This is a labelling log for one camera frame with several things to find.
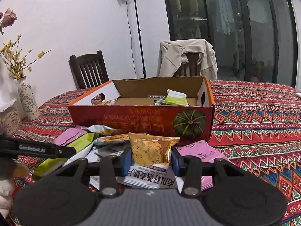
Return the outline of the beige jacket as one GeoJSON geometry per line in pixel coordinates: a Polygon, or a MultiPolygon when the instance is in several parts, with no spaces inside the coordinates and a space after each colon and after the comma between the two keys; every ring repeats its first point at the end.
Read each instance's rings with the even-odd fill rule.
{"type": "Polygon", "coordinates": [[[204,39],[163,40],[160,42],[157,77],[171,77],[182,65],[189,63],[188,54],[197,56],[199,76],[216,80],[218,67],[213,45],[204,39]]]}

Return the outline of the floral ceramic vase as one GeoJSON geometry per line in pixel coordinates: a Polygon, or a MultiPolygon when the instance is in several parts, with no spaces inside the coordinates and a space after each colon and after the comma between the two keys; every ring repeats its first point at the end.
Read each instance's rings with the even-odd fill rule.
{"type": "Polygon", "coordinates": [[[26,76],[19,80],[18,95],[26,118],[28,120],[36,120],[40,116],[39,107],[26,76]]]}

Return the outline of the red patterned tablecloth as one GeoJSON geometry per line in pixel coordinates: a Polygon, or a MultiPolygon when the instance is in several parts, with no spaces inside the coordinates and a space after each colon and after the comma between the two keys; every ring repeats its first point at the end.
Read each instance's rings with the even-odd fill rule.
{"type": "MultiPolygon", "coordinates": [[[[210,146],[240,168],[277,187],[288,200],[281,225],[300,225],[300,98],[297,90],[272,83],[210,81],[215,114],[210,146]]],[[[52,142],[73,127],[67,104],[91,89],[69,91],[40,106],[40,117],[24,120],[14,138],[52,142]]],[[[41,158],[19,156],[30,175],[13,178],[14,195],[33,183],[41,158]]]]}

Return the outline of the orange pumpkin crisp snack packet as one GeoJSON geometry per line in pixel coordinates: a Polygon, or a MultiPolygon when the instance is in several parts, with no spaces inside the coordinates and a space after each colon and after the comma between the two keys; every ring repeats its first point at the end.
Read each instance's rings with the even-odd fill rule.
{"type": "Polygon", "coordinates": [[[180,141],[180,137],[162,137],[150,134],[128,134],[132,158],[137,165],[169,165],[171,148],[180,141]]]}

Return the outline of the glass jar with snacks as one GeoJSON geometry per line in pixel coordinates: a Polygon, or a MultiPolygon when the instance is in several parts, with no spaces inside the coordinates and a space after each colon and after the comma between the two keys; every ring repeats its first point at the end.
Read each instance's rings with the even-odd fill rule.
{"type": "Polygon", "coordinates": [[[1,135],[13,135],[21,126],[21,119],[16,108],[16,99],[1,104],[0,128],[1,135]]]}

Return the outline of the silver orange snack packet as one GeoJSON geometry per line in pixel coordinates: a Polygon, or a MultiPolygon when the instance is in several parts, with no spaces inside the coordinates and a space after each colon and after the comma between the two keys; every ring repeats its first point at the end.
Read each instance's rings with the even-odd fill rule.
{"type": "Polygon", "coordinates": [[[120,135],[114,135],[114,136],[105,136],[105,137],[99,137],[93,141],[94,145],[97,146],[104,146],[109,144],[118,144],[123,142],[128,142],[129,136],[128,134],[120,134],[120,135]]]}

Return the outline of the dried pink roses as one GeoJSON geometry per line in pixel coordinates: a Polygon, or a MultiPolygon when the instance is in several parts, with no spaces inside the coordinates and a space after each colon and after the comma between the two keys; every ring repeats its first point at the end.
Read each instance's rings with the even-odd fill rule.
{"type": "Polygon", "coordinates": [[[0,19],[0,32],[3,35],[4,28],[11,27],[17,20],[17,16],[11,8],[8,8],[4,13],[1,12],[0,19]]]}

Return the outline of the white barcode snack packet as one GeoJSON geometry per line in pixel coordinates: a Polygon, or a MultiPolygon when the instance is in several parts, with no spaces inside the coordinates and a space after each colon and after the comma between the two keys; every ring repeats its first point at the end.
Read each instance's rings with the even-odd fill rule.
{"type": "Polygon", "coordinates": [[[173,170],[165,165],[140,166],[134,164],[128,175],[118,177],[118,182],[133,188],[165,189],[176,188],[176,177],[173,170]]]}

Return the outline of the yellow flower branches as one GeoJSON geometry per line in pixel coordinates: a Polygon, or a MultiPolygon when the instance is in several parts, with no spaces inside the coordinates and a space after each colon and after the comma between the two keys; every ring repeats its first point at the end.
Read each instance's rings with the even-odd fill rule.
{"type": "Polygon", "coordinates": [[[32,71],[32,65],[35,62],[42,59],[44,55],[51,51],[42,50],[37,54],[35,60],[27,62],[27,57],[33,50],[28,50],[26,53],[22,54],[20,38],[21,34],[17,35],[15,41],[10,40],[7,43],[3,43],[3,46],[1,47],[1,60],[9,71],[10,77],[18,81],[26,77],[26,71],[32,71]]]}

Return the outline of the black framed glass door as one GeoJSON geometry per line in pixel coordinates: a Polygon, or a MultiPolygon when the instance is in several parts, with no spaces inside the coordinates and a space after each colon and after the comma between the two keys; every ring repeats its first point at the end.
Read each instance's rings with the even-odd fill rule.
{"type": "Polygon", "coordinates": [[[171,40],[205,39],[219,80],[296,85],[291,0],[165,0],[171,40]]]}

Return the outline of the lime green snack packet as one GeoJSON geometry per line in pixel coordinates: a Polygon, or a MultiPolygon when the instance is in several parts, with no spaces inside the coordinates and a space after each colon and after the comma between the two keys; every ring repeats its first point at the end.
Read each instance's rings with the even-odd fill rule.
{"type": "Polygon", "coordinates": [[[92,149],[93,141],[99,136],[98,133],[86,133],[67,146],[60,146],[57,148],[55,158],[45,159],[35,168],[32,179],[38,181],[61,166],[70,164],[79,158],[86,157],[92,149]]]}

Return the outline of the wooden chair with jacket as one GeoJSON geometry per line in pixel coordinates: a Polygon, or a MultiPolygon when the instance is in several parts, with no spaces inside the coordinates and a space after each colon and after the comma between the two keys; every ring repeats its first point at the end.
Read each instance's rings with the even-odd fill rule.
{"type": "Polygon", "coordinates": [[[187,62],[181,64],[180,68],[173,76],[201,76],[201,62],[204,58],[203,54],[188,53],[185,54],[187,62]]]}

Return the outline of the green white packet in box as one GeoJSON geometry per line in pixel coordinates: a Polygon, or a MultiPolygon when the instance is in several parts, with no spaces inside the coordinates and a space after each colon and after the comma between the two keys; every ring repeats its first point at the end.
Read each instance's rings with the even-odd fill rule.
{"type": "Polygon", "coordinates": [[[164,100],[166,105],[188,106],[187,95],[174,90],[167,90],[167,97],[164,100]]]}

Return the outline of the orange pumpkin cardboard box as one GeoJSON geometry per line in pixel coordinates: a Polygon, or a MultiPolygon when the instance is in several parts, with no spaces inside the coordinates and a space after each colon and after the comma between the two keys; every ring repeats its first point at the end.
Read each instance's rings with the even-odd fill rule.
{"type": "Polygon", "coordinates": [[[180,137],[186,145],[209,141],[215,102],[205,77],[144,78],[110,80],[70,102],[68,110],[75,125],[180,137]],[[168,90],[186,94],[188,105],[155,105],[168,90]]]}

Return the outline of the dark wooden chair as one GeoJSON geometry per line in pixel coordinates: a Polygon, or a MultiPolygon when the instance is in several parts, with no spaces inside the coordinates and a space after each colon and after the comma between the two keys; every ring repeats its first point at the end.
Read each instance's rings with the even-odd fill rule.
{"type": "Polygon", "coordinates": [[[96,54],[71,55],[69,66],[77,89],[98,87],[109,81],[101,50],[96,54]]]}

